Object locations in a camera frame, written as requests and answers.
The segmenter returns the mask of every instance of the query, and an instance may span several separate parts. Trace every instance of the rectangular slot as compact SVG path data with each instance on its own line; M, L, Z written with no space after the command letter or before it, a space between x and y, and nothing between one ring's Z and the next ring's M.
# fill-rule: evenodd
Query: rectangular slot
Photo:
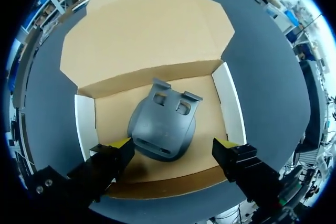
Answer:
M176 108L176 112L181 115L188 115L190 112L190 108L191 106L189 103L180 100Z
M154 95L153 101L161 106L164 106L164 101L166 100L167 95L162 92L157 92Z
M149 143L149 142L147 142L147 141L145 141L143 139L137 138L137 141L140 142L143 145L147 145L148 147L150 147L150 148L152 148L152 149L154 149L156 151L163 152L165 154L170 154L171 153L169 150L164 149L164 148L160 148L157 145Z

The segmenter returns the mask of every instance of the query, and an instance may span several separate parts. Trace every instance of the yellow tape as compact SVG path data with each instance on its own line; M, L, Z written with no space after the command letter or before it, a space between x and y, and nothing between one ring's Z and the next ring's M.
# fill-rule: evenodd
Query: yellow tape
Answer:
M225 148L232 148L232 147L236 147L239 146L239 144L233 143L233 142L229 142L223 139L218 139L216 138Z
M111 144L108 144L108 146L112 146L112 147L115 147L115 148L120 148L122 147L125 143L127 143L131 138L125 138L123 140L120 140L120 141L117 141L117 142L113 142Z

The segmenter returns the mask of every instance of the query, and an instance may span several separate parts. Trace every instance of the open cardboard box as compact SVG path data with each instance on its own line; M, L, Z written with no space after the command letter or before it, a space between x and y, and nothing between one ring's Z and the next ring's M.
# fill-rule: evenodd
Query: open cardboard box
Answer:
M211 154L213 138L245 144L246 137L234 82L220 59L234 34L220 4L91 0L89 6L93 8L65 38L60 65L78 86L75 113L84 159L98 143L128 137L130 117L153 78L203 98L186 153L165 163L136 152L109 195L168 197L225 180Z

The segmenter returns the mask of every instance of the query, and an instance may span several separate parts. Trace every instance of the gray plastic part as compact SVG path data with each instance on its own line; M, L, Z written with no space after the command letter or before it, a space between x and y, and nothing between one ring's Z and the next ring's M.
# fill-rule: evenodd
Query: gray plastic part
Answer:
M203 99L154 79L149 95L134 110L128 126L136 148L159 161L179 159L188 149L196 129L194 114Z

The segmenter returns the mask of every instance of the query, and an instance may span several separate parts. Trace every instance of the dark gray table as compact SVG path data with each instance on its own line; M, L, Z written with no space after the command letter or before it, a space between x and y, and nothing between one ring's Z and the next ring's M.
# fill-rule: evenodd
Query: dark gray table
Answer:
M309 121L306 83L280 29L253 0L214 0L222 4L235 34L223 53L245 121L247 142L260 159L280 170ZM40 48L31 70L27 131L36 167L51 165L66 174L82 161L74 113L76 86L60 72L65 34L85 15L70 17ZM127 223L193 223L244 200L235 184L220 183L195 193L156 200L103 197L91 209Z

